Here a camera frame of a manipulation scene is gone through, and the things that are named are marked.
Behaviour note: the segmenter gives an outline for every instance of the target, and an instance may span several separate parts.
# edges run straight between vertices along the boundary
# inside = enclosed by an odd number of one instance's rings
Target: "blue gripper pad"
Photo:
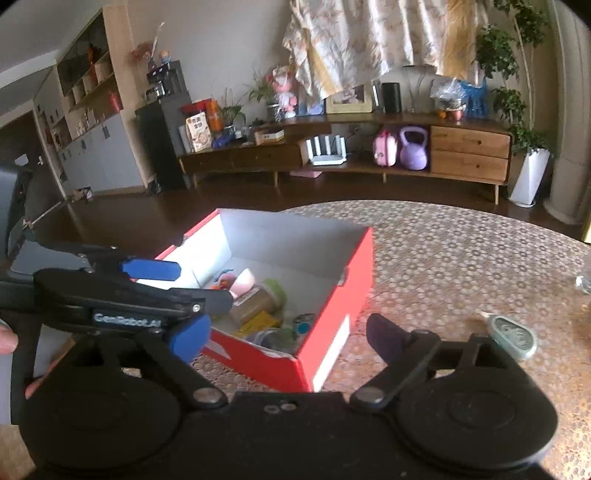
[[[181,276],[181,266],[178,263],[164,260],[133,258],[121,262],[119,267],[131,278],[142,280],[175,281]]]
[[[170,337],[168,347],[185,363],[190,363],[209,341],[211,331],[209,315],[195,315]]]

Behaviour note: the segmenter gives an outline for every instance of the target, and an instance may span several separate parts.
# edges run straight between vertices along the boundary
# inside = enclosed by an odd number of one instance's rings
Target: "potted plant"
[[[267,121],[280,122],[283,120],[281,105],[275,99],[275,91],[272,86],[272,75],[263,76],[261,72],[254,72],[252,75],[254,84],[250,86],[248,100],[264,102],[267,104]]]
[[[510,17],[515,37],[497,26],[485,27],[476,41],[476,59],[486,77],[492,78],[494,73],[502,75],[504,86],[493,91],[493,108],[513,136],[513,155],[524,156],[519,176],[509,182],[509,200],[522,207],[533,207],[550,150],[545,135],[534,130],[535,104],[527,50],[533,51],[544,41],[549,23],[545,13],[524,0],[494,0],[494,6]],[[507,80],[519,73],[515,50],[520,52],[524,66],[529,102],[527,123],[524,116],[528,105],[519,91],[507,85]]]
[[[232,136],[236,131],[236,121],[242,120],[242,125],[238,128],[242,128],[246,126],[246,115],[242,111],[242,99],[246,96],[246,93],[242,95],[236,102],[234,102],[234,95],[232,94],[231,89],[227,89],[224,92],[223,99],[220,101],[220,104],[223,105],[220,107],[222,113],[222,121],[224,127],[230,130]]]

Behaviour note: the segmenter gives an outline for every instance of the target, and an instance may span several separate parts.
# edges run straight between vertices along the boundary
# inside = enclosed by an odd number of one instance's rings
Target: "wooden floor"
[[[501,199],[493,203],[493,188],[454,180],[324,173],[318,179],[280,174],[279,187],[271,174],[211,175],[198,189],[97,197],[47,215],[35,226],[43,241],[72,241],[116,246],[130,254],[153,257],[182,239],[182,234],[217,207],[279,211],[335,200],[410,200],[492,212],[582,237],[582,227],[565,225],[541,205],[522,209]]]

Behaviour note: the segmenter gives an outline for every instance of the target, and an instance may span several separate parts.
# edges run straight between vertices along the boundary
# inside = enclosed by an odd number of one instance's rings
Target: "metal screw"
[[[222,397],[223,393],[217,388],[212,387],[198,388],[193,392],[193,398],[201,403],[217,403],[222,399]]]
[[[384,397],[384,392],[378,387],[363,387],[357,390],[353,395],[360,402],[366,403],[367,405],[377,405]]]
[[[271,415],[281,412],[281,409],[277,405],[265,405],[263,410]]]
[[[283,411],[294,411],[295,409],[297,409],[297,405],[292,402],[286,402],[281,404],[281,409]]]

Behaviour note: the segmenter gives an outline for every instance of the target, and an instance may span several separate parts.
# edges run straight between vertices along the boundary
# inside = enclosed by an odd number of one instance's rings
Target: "wooden tv cabinet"
[[[398,164],[379,167],[372,154],[365,152],[351,155],[339,166],[314,167],[303,160],[302,139],[331,133],[335,124],[377,124],[384,127],[418,125],[429,130],[429,165],[425,170],[406,170]],[[435,114],[422,113],[342,113],[317,115],[286,120],[281,124],[285,140],[274,145],[248,145],[188,154],[179,158],[183,171],[196,186],[198,175],[208,172],[311,170],[337,173],[380,174],[384,182],[388,175],[437,177],[472,181],[493,185],[495,203],[499,203],[499,186],[505,185],[509,176],[512,137],[492,120],[465,119],[455,123]]]

